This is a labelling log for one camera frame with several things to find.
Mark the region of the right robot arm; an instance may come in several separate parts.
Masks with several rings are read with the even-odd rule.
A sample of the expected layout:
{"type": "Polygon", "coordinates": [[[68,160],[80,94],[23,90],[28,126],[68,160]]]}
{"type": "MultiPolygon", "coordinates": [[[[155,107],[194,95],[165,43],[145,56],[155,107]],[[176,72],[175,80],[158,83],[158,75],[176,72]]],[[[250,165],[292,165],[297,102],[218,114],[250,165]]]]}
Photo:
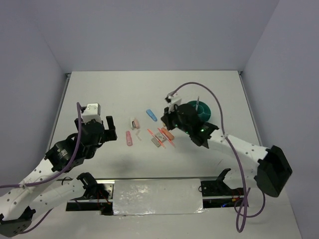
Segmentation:
{"type": "Polygon", "coordinates": [[[197,146],[233,156],[242,165],[250,166],[247,187],[257,187],[270,197],[279,197],[292,175],[292,168],[280,147],[258,146],[226,134],[218,126],[201,120],[190,104],[166,107],[161,121],[167,130],[178,128],[185,132],[197,146]]]}

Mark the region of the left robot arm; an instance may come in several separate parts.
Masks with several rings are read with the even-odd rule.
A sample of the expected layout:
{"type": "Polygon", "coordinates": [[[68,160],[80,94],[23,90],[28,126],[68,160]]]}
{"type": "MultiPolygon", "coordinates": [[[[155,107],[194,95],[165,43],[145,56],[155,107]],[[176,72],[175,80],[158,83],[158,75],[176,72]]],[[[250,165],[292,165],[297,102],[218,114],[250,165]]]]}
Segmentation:
{"type": "Polygon", "coordinates": [[[109,192],[88,172],[79,174],[62,186],[47,191],[51,177],[65,177],[66,173],[91,159],[105,142],[117,140],[113,118],[106,117],[108,129],[95,119],[76,121],[80,135],[73,133],[46,152],[38,166],[26,176],[20,186],[11,187],[0,198],[0,234],[11,238],[30,231],[32,220],[54,207],[78,198],[107,200],[109,192]]]}

